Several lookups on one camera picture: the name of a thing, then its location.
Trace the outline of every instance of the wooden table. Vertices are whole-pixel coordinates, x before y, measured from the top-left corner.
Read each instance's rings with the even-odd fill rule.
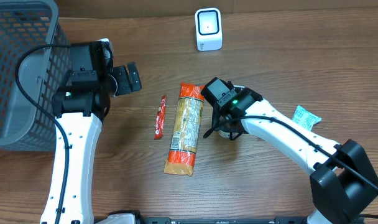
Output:
[[[297,105],[321,116],[313,128],[364,146],[378,175],[378,8],[223,16],[223,48],[198,52],[193,16],[61,21],[70,42],[108,37],[115,65],[135,61],[140,92],[112,99],[96,148],[93,210],[139,209],[172,218],[272,218],[314,210],[308,177],[254,136],[200,138],[193,177],[163,173],[180,82],[213,77],[259,92],[291,117]],[[167,95],[164,137],[154,123]],[[205,106],[200,136],[210,128]],[[53,166],[49,152],[0,151],[0,223],[38,223]],[[366,209],[378,214],[378,198]]]

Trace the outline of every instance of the plastic wrapper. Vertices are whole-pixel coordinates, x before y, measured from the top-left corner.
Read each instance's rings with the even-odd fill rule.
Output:
[[[165,173],[193,175],[203,112],[204,98],[200,94],[202,88],[203,86],[181,83],[170,152],[165,161]]]
[[[165,95],[162,97],[162,101],[159,105],[159,110],[156,116],[156,124],[154,131],[154,139],[161,139],[163,137],[163,128],[164,128],[164,119],[165,119]]]

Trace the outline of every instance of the red wrapper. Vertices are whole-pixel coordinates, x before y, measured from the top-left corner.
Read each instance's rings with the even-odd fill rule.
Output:
[[[154,139],[161,139],[163,137],[163,128],[164,128],[164,119],[165,119],[165,95],[162,97],[160,102],[159,110],[156,116],[156,125],[155,125],[155,134]]]

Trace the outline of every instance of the wall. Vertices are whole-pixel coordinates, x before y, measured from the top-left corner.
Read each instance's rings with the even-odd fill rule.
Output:
[[[122,18],[194,15],[202,7],[222,13],[378,7],[378,0],[55,0],[60,17]]]

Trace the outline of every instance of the gray basket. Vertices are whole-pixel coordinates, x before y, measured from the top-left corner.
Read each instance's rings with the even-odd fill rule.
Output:
[[[17,89],[15,65],[27,50],[42,44],[68,44],[53,1],[0,1],[0,148],[55,150],[55,126]],[[19,69],[23,88],[48,112],[51,97],[71,68],[69,50],[53,47],[29,55]]]

